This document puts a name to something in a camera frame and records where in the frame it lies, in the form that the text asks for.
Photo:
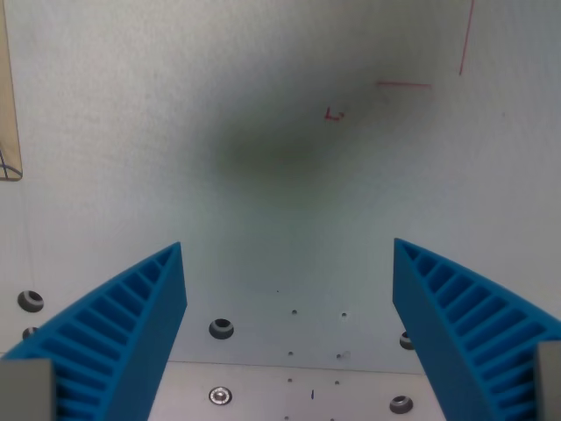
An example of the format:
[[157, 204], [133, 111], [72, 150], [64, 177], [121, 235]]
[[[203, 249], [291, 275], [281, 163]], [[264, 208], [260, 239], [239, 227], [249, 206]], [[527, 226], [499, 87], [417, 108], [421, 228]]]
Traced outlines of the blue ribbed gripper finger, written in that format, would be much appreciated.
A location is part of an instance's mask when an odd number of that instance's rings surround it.
[[534, 356], [560, 322], [452, 260], [394, 241], [393, 303], [448, 420], [535, 420]]
[[50, 360], [59, 420], [146, 420], [185, 310], [180, 243], [92, 290], [10, 349]]

